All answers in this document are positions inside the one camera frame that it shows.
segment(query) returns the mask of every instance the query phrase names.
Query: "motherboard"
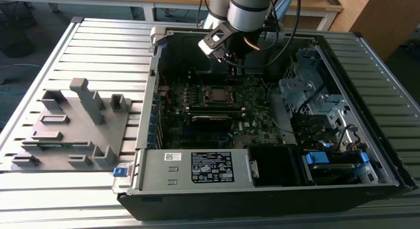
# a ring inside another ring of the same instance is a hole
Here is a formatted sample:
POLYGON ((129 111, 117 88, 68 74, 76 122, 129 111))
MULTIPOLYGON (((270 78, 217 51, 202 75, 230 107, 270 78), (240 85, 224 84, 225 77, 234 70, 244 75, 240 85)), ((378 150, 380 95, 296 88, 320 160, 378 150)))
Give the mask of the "motherboard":
POLYGON ((278 142, 269 87, 260 77, 200 74, 189 69, 161 74, 161 80, 162 148, 238 149, 278 142))

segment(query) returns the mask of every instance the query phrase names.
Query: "copper pipe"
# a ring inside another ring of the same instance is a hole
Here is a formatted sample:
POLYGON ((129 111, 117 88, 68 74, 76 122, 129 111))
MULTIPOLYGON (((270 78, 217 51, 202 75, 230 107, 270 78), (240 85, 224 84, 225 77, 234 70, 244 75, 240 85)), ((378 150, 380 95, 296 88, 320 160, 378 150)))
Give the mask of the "copper pipe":
POLYGON ((258 46, 256 46, 252 42, 248 41, 248 39, 244 37, 244 42, 245 44, 252 48, 254 49, 256 51, 260 51, 261 48, 258 46))

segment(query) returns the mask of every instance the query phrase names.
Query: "red wire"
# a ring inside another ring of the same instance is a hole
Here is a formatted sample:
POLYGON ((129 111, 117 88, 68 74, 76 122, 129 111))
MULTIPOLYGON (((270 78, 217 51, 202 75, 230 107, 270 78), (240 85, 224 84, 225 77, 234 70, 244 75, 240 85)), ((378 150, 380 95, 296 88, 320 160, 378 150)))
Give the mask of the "red wire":
POLYGON ((166 87, 166 90, 165 90, 165 97, 166 97, 166 101, 168 101, 168 104, 169 104, 169 103, 170 103, 170 100, 169 100, 169 97, 168 97, 168 89, 169 89, 169 87, 168 87, 168 83, 166 83, 166 78, 165 78, 165 76, 164 76, 162 73, 160 73, 160 75, 161 75, 162 78, 164 78, 164 83, 165 83, 165 87, 166 87))

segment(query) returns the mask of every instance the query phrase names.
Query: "blue tab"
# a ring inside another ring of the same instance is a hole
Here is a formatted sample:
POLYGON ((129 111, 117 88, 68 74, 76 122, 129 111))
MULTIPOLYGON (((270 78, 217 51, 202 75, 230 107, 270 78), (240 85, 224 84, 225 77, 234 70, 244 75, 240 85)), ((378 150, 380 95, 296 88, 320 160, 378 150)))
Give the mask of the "blue tab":
POLYGON ((308 164, 328 164, 329 160, 325 152, 310 152, 305 155, 308 164))
POLYGON ((361 157, 361 160, 364 163, 369 161, 369 157, 368 157, 368 154, 365 152, 360 153, 360 157, 361 157))
POLYGON ((113 168, 112 175, 116 177, 126 177, 128 176, 128 168, 113 168))

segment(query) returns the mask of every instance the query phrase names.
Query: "metal slotted surface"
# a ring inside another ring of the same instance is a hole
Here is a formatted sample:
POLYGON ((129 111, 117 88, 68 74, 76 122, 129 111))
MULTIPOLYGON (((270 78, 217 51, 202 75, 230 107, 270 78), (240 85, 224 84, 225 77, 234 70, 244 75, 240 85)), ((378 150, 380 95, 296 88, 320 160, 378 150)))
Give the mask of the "metal slotted surface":
MULTIPOLYGON (((81 23, 70 24, 1 133, 1 156, 20 151, 20 141, 29 134, 30 125, 42 110, 42 104, 36 101, 42 89, 64 89, 65 96, 74 96, 68 90, 69 81, 73 77, 85 77, 89 88, 98 90, 101 97, 117 92, 134 102, 120 155, 120 161, 132 160, 152 56, 148 36, 156 25, 193 27, 186 24, 100 19, 84 19, 81 23)), ((420 178, 417 106, 360 38, 349 33, 300 31, 300 34, 305 33, 326 38, 390 144, 412 176, 420 178)), ((8 161, 0 162, 0 168, 5 168, 8 161)), ((414 223, 414 216, 420 214, 420 191, 413 191, 396 199, 374 201, 333 214, 138 222, 118 204, 110 190, 112 182, 109 172, 0 174, 0 223, 5 223, 0 228, 197 228, 252 224, 293 224, 293 228, 300 228, 308 223, 312 223, 310 228, 354 228, 368 222, 376 227, 394 228, 396 224, 401 225, 401 220, 414 223)))

